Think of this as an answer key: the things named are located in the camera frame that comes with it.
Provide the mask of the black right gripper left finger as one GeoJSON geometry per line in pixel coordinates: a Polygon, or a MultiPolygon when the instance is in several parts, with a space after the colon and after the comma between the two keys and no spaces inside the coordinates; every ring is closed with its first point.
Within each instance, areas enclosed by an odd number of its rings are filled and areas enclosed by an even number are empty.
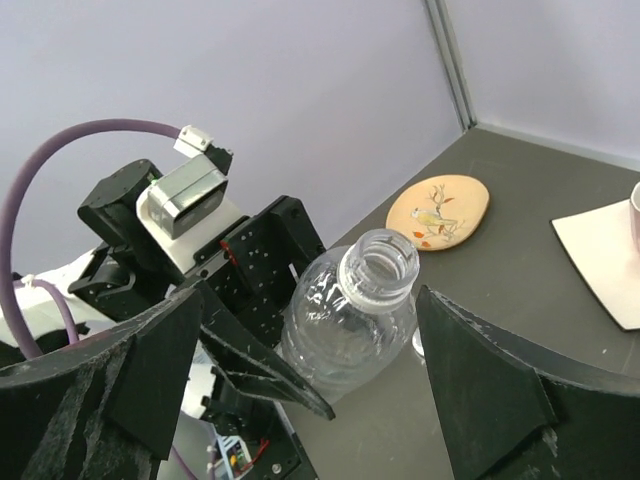
{"type": "Polygon", "coordinates": [[[73,346],[3,368],[2,478],[156,478],[203,307],[187,289],[73,346]]]}

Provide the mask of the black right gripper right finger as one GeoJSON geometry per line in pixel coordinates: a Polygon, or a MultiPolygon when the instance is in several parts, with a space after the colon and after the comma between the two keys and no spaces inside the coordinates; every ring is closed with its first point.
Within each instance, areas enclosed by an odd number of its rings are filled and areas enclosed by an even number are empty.
{"type": "Polygon", "coordinates": [[[427,286],[417,313],[455,478],[638,478],[638,379],[492,325],[427,286]]]}

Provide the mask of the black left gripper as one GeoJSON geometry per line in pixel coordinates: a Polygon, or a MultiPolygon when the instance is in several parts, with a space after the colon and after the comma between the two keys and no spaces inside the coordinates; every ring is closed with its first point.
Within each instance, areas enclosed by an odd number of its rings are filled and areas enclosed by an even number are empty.
{"type": "Polygon", "coordinates": [[[193,264],[174,271],[174,280],[180,285],[190,277],[203,278],[238,321],[201,326],[200,341],[218,377],[244,396],[299,404],[333,419],[328,401],[271,349],[281,338],[294,275],[324,252],[302,201],[282,195],[258,214],[243,215],[206,238],[187,256],[193,264]]]}

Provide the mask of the short clear capped bottle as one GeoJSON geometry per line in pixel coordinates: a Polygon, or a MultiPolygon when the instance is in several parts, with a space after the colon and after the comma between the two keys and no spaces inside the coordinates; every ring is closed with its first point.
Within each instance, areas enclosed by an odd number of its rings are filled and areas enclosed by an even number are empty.
{"type": "Polygon", "coordinates": [[[422,345],[422,339],[421,339],[421,333],[420,333],[420,329],[416,328],[412,338],[411,338],[411,345],[412,348],[414,350],[414,352],[420,357],[420,358],[424,358],[424,348],[422,345]]]}

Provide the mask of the clear bottle with blue cap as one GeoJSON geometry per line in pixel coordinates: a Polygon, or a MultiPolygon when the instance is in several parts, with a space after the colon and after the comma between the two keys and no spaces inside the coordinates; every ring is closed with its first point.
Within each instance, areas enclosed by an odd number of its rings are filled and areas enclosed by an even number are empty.
{"type": "Polygon", "coordinates": [[[328,403],[374,379],[417,328],[419,253],[404,235],[370,230],[300,275],[284,313],[280,356],[328,403]]]}

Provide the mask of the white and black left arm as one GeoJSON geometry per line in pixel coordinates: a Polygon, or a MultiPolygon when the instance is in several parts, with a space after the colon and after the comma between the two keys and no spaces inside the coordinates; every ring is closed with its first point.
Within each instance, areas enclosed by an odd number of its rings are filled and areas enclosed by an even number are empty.
{"type": "Polygon", "coordinates": [[[101,180],[78,210],[101,238],[68,292],[112,325],[19,361],[1,357],[5,479],[154,479],[169,457],[194,353],[212,360],[200,416],[249,444],[249,479],[313,479],[276,409],[332,408],[275,352],[296,274],[324,252],[302,202],[283,196],[235,216],[187,252],[180,271],[134,216],[159,175],[147,160],[101,180]]]}

